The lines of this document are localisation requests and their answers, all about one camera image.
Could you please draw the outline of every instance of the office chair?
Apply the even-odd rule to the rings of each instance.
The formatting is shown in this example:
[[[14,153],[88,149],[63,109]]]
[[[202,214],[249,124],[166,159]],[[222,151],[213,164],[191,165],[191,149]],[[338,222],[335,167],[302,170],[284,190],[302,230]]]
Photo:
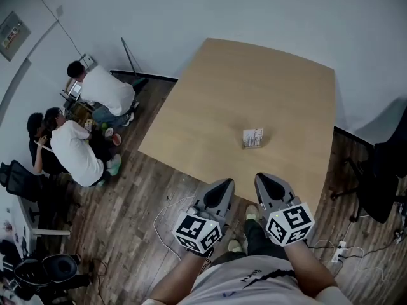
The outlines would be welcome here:
[[[67,204],[64,198],[58,196],[65,195],[65,189],[56,185],[45,175],[34,175],[26,170],[18,161],[13,160],[10,165],[1,163],[0,184],[6,188],[10,194],[37,202],[39,211],[33,212],[29,209],[29,217],[35,223],[35,216],[40,215],[39,228],[46,229],[50,226],[58,214],[64,223],[72,225],[67,221]]]
[[[344,163],[352,167],[359,185],[342,193],[333,193],[331,199],[356,193],[359,206],[356,216],[350,217],[351,222],[359,219],[363,208],[368,215],[383,224],[389,218],[394,202],[407,206],[407,197],[396,195],[398,178],[407,175],[407,108],[390,139],[375,144],[369,151],[367,161],[357,166],[347,158]]]

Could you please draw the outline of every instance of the sneaker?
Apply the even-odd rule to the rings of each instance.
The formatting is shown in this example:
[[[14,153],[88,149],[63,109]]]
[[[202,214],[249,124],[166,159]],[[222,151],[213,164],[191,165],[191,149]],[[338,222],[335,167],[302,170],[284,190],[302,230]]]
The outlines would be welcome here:
[[[106,166],[107,169],[112,168],[114,166],[121,165],[121,156],[119,154],[115,154],[112,159],[107,161]]]
[[[108,168],[107,171],[110,173],[111,176],[115,176],[118,174],[120,166],[121,166],[121,156],[119,154],[115,154],[113,159],[111,160],[111,168]]]
[[[246,220],[253,219],[255,221],[259,221],[259,210],[255,205],[249,205],[246,208]]]
[[[229,241],[228,250],[231,252],[243,252],[243,248],[237,240]]]
[[[131,105],[130,107],[133,108],[133,109],[136,109],[137,106],[139,106],[139,104],[140,104],[140,103],[139,103],[138,101],[133,100],[132,105]]]
[[[128,126],[134,120],[134,113],[127,114],[127,122],[122,126]]]

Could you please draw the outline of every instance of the hand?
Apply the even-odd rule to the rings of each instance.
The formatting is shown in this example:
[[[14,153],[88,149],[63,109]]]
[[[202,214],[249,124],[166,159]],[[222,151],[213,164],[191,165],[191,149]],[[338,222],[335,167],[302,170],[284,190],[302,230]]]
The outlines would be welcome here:
[[[46,136],[38,139],[38,147],[41,149],[46,144],[48,138]]]

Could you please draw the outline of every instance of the white shirt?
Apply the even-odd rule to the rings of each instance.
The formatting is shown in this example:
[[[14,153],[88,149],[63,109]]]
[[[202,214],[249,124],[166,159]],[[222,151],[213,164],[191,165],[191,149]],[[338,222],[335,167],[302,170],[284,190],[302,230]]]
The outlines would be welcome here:
[[[59,162],[82,186],[91,186],[102,177],[103,162],[97,159],[85,139],[89,131],[75,121],[66,121],[52,131],[51,148]]]
[[[352,305],[337,287],[324,289],[315,299],[304,295],[297,280],[285,274],[290,270],[289,261],[264,255],[219,264],[197,278],[179,305]],[[143,305],[162,303],[148,299]]]
[[[134,90],[98,65],[83,79],[81,98],[87,102],[98,102],[106,106],[111,114],[121,116],[130,109]]]

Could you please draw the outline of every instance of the electrical outlet panel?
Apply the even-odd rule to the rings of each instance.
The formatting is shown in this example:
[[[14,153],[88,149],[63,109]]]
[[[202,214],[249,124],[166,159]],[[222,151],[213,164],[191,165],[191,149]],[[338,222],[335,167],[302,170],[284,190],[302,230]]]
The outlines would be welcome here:
[[[339,255],[342,255],[342,253],[345,251],[345,247],[346,247],[346,242],[345,241],[340,241],[339,242],[339,246],[336,250],[334,255],[332,256],[331,262],[332,263],[337,263],[338,259],[339,259]]]

